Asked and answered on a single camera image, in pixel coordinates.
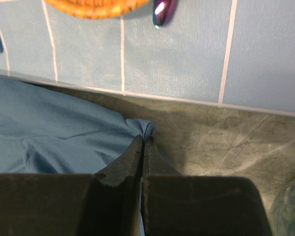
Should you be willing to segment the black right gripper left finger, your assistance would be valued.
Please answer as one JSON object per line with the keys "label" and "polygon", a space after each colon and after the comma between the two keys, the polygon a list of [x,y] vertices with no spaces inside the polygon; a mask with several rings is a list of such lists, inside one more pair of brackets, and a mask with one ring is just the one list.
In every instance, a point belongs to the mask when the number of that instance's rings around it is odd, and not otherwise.
{"label": "black right gripper left finger", "polygon": [[91,174],[0,174],[0,236],[137,236],[143,138]]}

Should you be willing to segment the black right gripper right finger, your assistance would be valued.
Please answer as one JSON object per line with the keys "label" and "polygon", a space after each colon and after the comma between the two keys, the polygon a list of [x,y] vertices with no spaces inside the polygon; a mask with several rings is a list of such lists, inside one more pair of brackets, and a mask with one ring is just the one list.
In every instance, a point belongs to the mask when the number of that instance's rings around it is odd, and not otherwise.
{"label": "black right gripper right finger", "polygon": [[269,236],[260,194],[245,177],[184,176],[145,143],[141,212],[147,236]]}

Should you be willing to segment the blue t shirt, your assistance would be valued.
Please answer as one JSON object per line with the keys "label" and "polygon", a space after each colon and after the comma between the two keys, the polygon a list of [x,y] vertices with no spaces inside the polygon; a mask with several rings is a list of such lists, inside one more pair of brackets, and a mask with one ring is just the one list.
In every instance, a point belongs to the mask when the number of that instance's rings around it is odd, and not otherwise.
{"label": "blue t shirt", "polygon": [[0,174],[95,174],[154,123],[0,76]]}

